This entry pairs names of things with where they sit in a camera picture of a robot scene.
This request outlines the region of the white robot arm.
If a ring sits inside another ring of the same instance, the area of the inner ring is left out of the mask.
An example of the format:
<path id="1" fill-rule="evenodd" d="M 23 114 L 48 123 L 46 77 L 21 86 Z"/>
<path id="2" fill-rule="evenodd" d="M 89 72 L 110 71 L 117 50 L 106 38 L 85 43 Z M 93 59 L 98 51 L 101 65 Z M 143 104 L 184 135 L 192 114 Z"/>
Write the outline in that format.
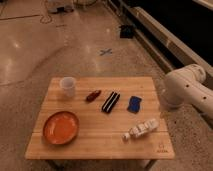
<path id="1" fill-rule="evenodd" d="M 183 102 L 195 106 L 201 116 L 213 125 L 213 90 L 203 85 L 206 72 L 197 64 L 190 64 L 167 73 L 164 77 L 162 103 L 167 109 L 178 109 Z"/>

